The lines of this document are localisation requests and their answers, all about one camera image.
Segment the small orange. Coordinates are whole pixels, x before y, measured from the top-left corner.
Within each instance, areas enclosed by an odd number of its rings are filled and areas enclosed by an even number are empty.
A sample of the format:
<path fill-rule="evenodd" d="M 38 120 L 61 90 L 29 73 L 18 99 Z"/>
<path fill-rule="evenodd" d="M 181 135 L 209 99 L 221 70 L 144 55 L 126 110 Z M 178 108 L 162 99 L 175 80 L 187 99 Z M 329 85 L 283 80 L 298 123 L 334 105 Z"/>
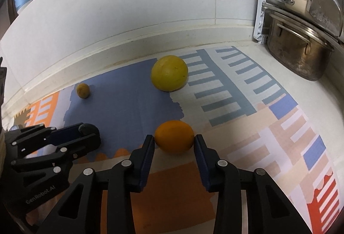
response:
<path fill-rule="evenodd" d="M 193 146 L 194 132 L 192 127 L 183 121 L 167 121 L 156 129 L 154 138 L 163 151 L 181 154 Z"/>

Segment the metal kitchen rack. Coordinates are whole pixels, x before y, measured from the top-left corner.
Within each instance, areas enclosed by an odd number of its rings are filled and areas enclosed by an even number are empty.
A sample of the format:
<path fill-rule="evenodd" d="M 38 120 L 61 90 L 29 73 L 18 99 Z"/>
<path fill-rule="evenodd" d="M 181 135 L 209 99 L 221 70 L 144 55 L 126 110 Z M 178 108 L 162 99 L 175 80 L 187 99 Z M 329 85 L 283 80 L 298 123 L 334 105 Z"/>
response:
<path fill-rule="evenodd" d="M 315 24 L 313 21 L 306 19 L 304 16 L 287 9 L 284 0 L 258 0 L 256 8 L 256 17 L 254 24 L 253 38 L 260 44 L 266 44 L 269 34 L 269 25 L 265 21 L 265 15 L 269 11 L 279 12 L 288 16 L 303 25 L 316 31 L 322 38 L 327 40 L 335 48 L 343 48 L 343 37 L 335 37 L 323 29 L 321 26 Z"/>

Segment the small brown kiwi fruit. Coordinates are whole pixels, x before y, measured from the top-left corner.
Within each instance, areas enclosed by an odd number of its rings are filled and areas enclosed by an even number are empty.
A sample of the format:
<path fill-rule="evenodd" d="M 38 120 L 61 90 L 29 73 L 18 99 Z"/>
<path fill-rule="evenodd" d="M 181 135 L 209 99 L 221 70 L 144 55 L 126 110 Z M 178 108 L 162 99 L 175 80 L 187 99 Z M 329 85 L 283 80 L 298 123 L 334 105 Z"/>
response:
<path fill-rule="evenodd" d="M 87 99 L 90 95 L 90 87 L 86 83 L 80 83 L 76 87 L 76 93 L 79 98 Z"/>

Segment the colourful patterned table mat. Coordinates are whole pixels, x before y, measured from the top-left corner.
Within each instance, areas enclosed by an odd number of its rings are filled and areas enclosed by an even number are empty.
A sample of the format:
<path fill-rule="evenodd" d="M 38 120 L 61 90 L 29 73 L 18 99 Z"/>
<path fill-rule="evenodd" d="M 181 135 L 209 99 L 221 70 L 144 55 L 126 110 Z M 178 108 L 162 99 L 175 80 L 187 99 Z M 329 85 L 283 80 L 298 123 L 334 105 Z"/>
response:
<path fill-rule="evenodd" d="M 151 82 L 157 57 L 86 80 L 91 95 L 70 86 L 31 104 L 14 123 L 96 125 L 102 146 L 79 159 L 70 178 L 112 167 L 164 122 L 180 120 L 240 169 L 265 169 L 313 233 L 330 229 L 343 208 L 343 105 L 325 79 L 306 81 L 261 47 L 178 51 L 189 78 L 165 93 Z"/>

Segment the yellow green round fruit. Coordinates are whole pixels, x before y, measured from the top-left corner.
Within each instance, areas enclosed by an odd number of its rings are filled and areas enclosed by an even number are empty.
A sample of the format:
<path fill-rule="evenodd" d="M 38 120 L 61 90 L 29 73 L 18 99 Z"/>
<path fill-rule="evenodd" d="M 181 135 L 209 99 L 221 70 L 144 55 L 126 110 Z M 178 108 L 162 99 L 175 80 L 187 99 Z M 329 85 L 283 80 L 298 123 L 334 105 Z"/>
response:
<path fill-rule="evenodd" d="M 150 74 L 153 85 L 160 91 L 172 92 L 182 88 L 188 79 L 188 66 L 175 55 L 160 58 Z"/>

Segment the stainless steel stock pot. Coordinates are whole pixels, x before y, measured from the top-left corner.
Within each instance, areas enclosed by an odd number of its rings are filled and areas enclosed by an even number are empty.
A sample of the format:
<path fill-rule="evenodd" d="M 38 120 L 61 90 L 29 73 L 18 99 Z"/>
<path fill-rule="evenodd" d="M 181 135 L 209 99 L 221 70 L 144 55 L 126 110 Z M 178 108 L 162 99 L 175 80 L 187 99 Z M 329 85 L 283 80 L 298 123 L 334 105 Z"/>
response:
<path fill-rule="evenodd" d="M 334 47 L 313 29 L 278 12 L 272 18 L 267 46 L 271 55 L 295 74 L 319 80 L 334 52 Z"/>

